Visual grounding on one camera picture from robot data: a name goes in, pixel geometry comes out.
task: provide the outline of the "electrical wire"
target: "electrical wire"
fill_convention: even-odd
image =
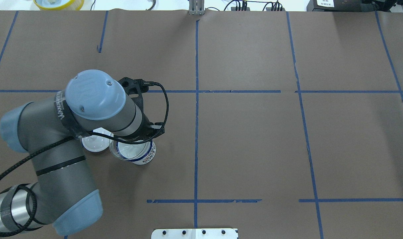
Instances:
[[[238,8],[241,7],[239,0],[232,0],[231,2],[229,2],[229,3],[225,6],[224,11],[227,10],[227,7],[228,7],[229,4],[231,4],[232,2],[237,2],[237,3],[238,3]]]
[[[268,2],[268,3],[265,4],[265,6],[263,7],[262,12],[266,9],[266,6],[267,6],[268,4],[272,4],[272,7],[274,6],[274,3],[273,3],[273,2]]]
[[[247,0],[246,2],[249,2],[249,3],[270,3],[270,2],[250,1],[250,0]]]
[[[48,151],[54,147],[57,147],[59,145],[64,144],[65,142],[68,142],[70,140],[73,140],[74,137],[69,136],[67,138],[64,138],[62,140],[59,140],[51,145],[48,145],[44,148],[41,148],[40,150],[32,153],[31,155],[25,157],[24,159],[20,160],[19,162],[17,162],[15,165],[13,165],[12,167],[10,167],[9,169],[5,170],[3,173],[1,173],[0,175],[0,181],[6,177],[8,174],[10,174],[13,170],[15,170],[16,168],[18,168],[19,166],[23,165],[25,162],[29,161],[30,159],[33,159],[34,157],[38,156],[39,154]],[[23,231],[25,231],[30,224],[33,222],[33,220],[35,219],[35,215],[36,215],[36,208],[37,208],[37,202],[36,202],[36,195],[33,191],[29,190],[28,193],[30,193],[30,198],[32,199],[32,205],[33,205],[33,211],[31,212],[31,214],[29,215],[29,220],[26,221],[26,223],[22,226],[19,227],[17,230],[12,231],[12,232],[1,232],[0,231],[0,237],[8,237],[8,236],[14,236],[17,235]]]
[[[92,3],[90,11],[92,11],[92,7],[94,6],[95,1],[97,1],[97,0],[94,0],[94,2]]]
[[[151,7],[149,9],[147,9],[148,11],[150,11],[151,9],[154,8],[154,6],[156,5],[156,0],[153,0],[153,4],[151,5]]]
[[[139,142],[129,142],[126,140],[122,140],[122,139],[118,139],[118,138],[114,138],[111,137],[109,135],[103,134],[103,133],[97,133],[97,132],[88,132],[89,135],[96,135],[96,136],[101,136],[107,139],[111,139],[120,143],[124,143],[127,145],[140,145],[140,144],[144,144],[146,142],[150,142],[151,140],[153,140],[154,138],[156,138],[161,131],[163,131],[165,129],[165,125],[166,125],[166,121],[168,120],[168,114],[169,114],[169,99],[168,99],[168,94],[166,93],[165,88],[157,82],[151,82],[151,85],[153,86],[159,86],[160,88],[162,88],[163,94],[165,95],[165,100],[166,100],[166,113],[165,113],[165,119],[163,121],[162,126],[160,127],[160,129],[153,135],[151,136],[149,139],[143,140],[143,141],[139,141]]]
[[[219,9],[217,9],[217,8],[215,8],[215,7],[208,7],[208,8],[206,8],[206,9],[216,9],[216,10],[220,11]]]

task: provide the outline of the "white label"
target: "white label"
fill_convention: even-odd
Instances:
[[[333,8],[334,7],[334,0],[316,0],[318,6]]]

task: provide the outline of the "black device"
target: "black device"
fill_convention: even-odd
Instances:
[[[307,12],[389,12],[403,0],[310,0]]]

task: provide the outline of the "yellow container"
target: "yellow container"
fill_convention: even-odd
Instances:
[[[48,0],[33,0],[41,10],[80,10],[84,0],[56,0],[50,3]]]

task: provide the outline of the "black strap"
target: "black strap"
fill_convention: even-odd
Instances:
[[[68,161],[53,165],[51,167],[38,170],[38,171],[36,171],[36,176],[41,176],[42,174],[47,174],[49,172],[55,171],[55,170],[60,169],[60,168],[67,167],[69,165],[75,164],[75,163],[83,161],[85,159],[86,159],[85,156],[80,156],[80,157],[70,159]]]
[[[63,91],[57,92],[55,95],[54,107],[61,124],[69,130],[75,137],[88,137],[88,132],[76,121],[66,102]]]
[[[24,190],[24,191],[27,192],[27,196],[26,196],[26,210],[27,210],[27,213],[28,213],[29,215],[32,214],[32,211],[30,211],[30,206],[29,206],[29,199],[30,199],[29,195],[30,195],[30,193],[32,192],[31,189],[33,188],[33,186],[29,189],[28,187],[26,187],[26,185],[28,185],[28,183],[27,183],[27,184],[20,184],[20,185],[16,185],[16,186],[10,187],[9,190],[8,190],[8,193],[5,195],[4,199],[3,199],[2,202],[1,202],[1,208],[0,208],[1,221],[2,221],[2,223],[4,224],[4,226],[5,226],[8,230],[10,230],[10,231],[15,231],[15,230],[17,230],[17,228],[20,229],[21,227],[23,227],[21,224],[17,223],[17,222],[14,220],[14,217],[13,217],[12,212],[11,212],[12,200],[13,200],[15,194],[16,194],[20,189],[22,189],[22,190]],[[25,231],[33,231],[33,230],[38,230],[39,228],[41,228],[41,227],[26,228],[26,229],[24,229],[24,230],[25,230]]]
[[[37,183],[38,182],[34,183],[30,187],[30,190],[32,190],[36,186]],[[32,213],[32,211],[30,210],[30,194],[27,194],[27,196],[26,196],[26,211],[27,211],[27,214],[29,214],[29,215]],[[48,225],[47,223],[42,223],[42,222],[38,221],[36,218],[33,218],[33,221],[36,222],[37,224]],[[40,227],[37,227],[37,228],[34,228],[34,229],[26,229],[26,230],[36,230],[36,229],[39,229],[39,228]]]

